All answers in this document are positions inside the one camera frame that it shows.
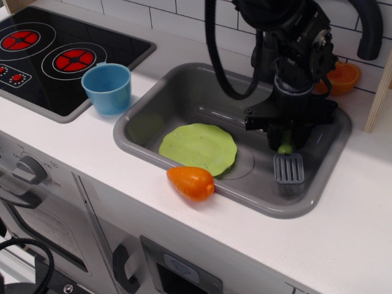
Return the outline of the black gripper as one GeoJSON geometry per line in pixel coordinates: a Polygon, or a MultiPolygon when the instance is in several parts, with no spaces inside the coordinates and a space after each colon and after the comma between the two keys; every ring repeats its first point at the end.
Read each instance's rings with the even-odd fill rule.
{"type": "Polygon", "coordinates": [[[301,149],[315,126],[331,124],[337,103],[311,90],[294,93],[274,85],[269,97],[244,111],[246,130],[262,130],[269,148],[277,151],[283,144],[284,132],[291,132],[291,144],[301,149]]]}

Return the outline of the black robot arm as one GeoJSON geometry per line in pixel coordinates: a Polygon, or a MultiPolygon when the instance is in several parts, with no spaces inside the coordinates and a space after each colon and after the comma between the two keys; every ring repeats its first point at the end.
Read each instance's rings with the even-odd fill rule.
{"type": "Polygon", "coordinates": [[[271,34],[278,55],[273,90],[245,110],[245,128],[266,132],[274,151],[285,138],[301,149],[316,125],[334,121],[337,109],[326,76],[337,62],[330,20],[314,1],[235,1],[235,7],[246,23],[271,34]]]}

